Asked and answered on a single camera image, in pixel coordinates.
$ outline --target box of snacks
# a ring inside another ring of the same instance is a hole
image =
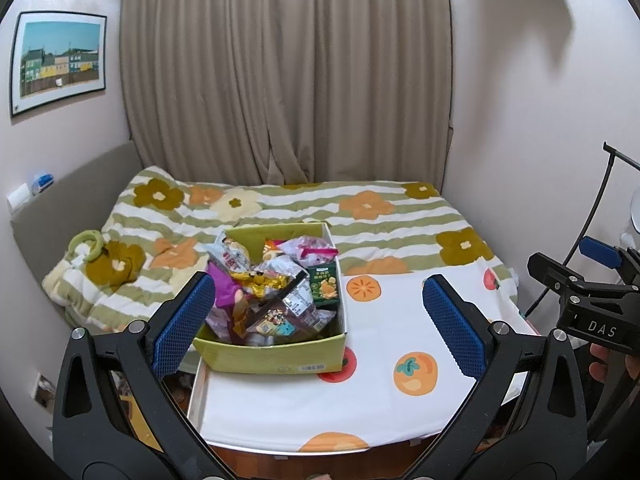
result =
[[[233,228],[206,247],[216,303],[193,345],[210,368],[341,370],[347,317],[338,251],[326,224]]]

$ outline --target curtain fold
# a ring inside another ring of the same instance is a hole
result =
[[[145,164],[230,184],[425,180],[449,138],[449,0],[123,0]]]

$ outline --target green box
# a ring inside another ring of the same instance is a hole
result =
[[[227,235],[244,245],[253,263],[262,260],[264,241],[291,240],[303,235],[322,237],[334,243],[325,223],[274,224],[239,227],[226,231]],[[342,288],[340,263],[336,260],[340,298]],[[335,335],[316,341],[265,347],[236,346],[216,341],[208,325],[200,329],[193,345],[213,370],[243,374],[317,374],[342,369],[344,344],[347,337],[347,317],[343,303],[332,320]]]

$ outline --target floral blanket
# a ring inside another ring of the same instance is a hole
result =
[[[100,256],[86,262],[94,246],[82,242],[42,285],[83,324],[117,332],[151,317],[204,270],[203,244],[221,230],[300,221],[329,224],[347,276],[407,274],[484,258],[491,279],[515,300],[510,272],[430,184],[233,187],[180,182],[156,167],[140,172],[121,193],[102,228]]]

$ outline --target wooden floor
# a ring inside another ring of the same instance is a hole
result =
[[[340,456],[289,457],[273,456],[214,448],[218,456],[241,478],[269,480],[305,480],[328,473],[332,480],[369,480],[398,478],[430,444],[425,439],[418,446],[408,442],[389,444]]]

